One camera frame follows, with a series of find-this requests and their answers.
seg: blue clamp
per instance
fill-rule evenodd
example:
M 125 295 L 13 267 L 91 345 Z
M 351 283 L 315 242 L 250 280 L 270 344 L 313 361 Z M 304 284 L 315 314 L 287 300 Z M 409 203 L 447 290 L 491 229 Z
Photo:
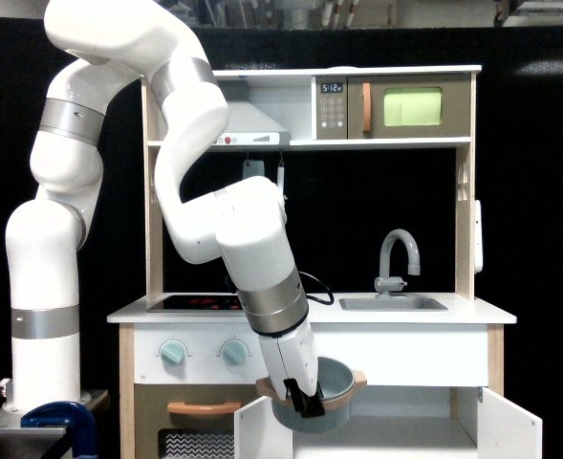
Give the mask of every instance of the blue clamp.
M 26 413 L 22 427 L 68 426 L 71 428 L 71 448 L 75 459 L 98 459 L 97 422 L 83 404 L 53 402 Z

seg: digital clock display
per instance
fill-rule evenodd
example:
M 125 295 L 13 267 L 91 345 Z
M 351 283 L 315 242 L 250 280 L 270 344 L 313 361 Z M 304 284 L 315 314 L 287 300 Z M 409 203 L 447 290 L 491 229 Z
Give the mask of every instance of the digital clock display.
M 342 83 L 321 83 L 321 94 L 342 93 Z

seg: teal knob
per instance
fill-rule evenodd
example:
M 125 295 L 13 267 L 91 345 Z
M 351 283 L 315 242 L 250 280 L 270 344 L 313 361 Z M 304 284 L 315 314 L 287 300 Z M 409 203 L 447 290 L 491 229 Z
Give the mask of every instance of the teal knob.
M 222 346 L 222 359 L 231 366 L 242 365 L 249 351 L 239 339 L 231 339 Z
M 179 365 L 184 357 L 185 346 L 180 341 L 167 341 L 160 349 L 160 358 L 167 365 Z

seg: black background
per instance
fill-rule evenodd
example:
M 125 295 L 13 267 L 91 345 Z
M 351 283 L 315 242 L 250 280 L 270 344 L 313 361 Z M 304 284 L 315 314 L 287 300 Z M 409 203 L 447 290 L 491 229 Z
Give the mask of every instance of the black background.
M 195 32 L 220 70 L 483 65 L 476 194 L 483 203 L 485 268 L 476 276 L 476 295 L 518 317 L 506 327 L 506 397 L 544 419 L 545 456 L 563 457 L 563 75 L 519 72 L 534 62 L 563 67 L 555 64 L 563 61 L 563 28 Z M 11 375 L 5 225 L 34 196 L 29 156 L 45 94 L 72 60 L 49 43 L 42 21 L 0 19 L 0 378 Z M 110 105 L 99 150 L 105 178 L 78 258 L 81 385 L 106 388 L 113 398 L 100 421 L 105 459 L 119 457 L 118 327 L 106 317 L 145 289 L 138 83 Z M 264 160 L 275 178 L 277 153 L 249 157 Z M 204 155 L 183 196 L 240 179 L 245 158 Z M 404 228 L 419 244 L 422 275 L 404 275 L 400 249 L 392 272 L 409 281 L 409 291 L 453 290 L 453 150 L 292 152 L 284 161 L 287 229 L 301 271 L 336 292 L 372 290 L 382 239 Z M 194 267 L 172 250 L 165 260 L 167 291 L 225 290 L 219 260 Z

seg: microwave keypad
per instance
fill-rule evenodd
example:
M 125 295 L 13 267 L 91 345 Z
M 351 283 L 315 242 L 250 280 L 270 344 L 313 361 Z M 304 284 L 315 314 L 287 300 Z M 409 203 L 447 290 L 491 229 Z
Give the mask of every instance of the microwave keypad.
M 314 122 L 318 140 L 347 139 L 347 79 L 338 76 L 315 80 Z

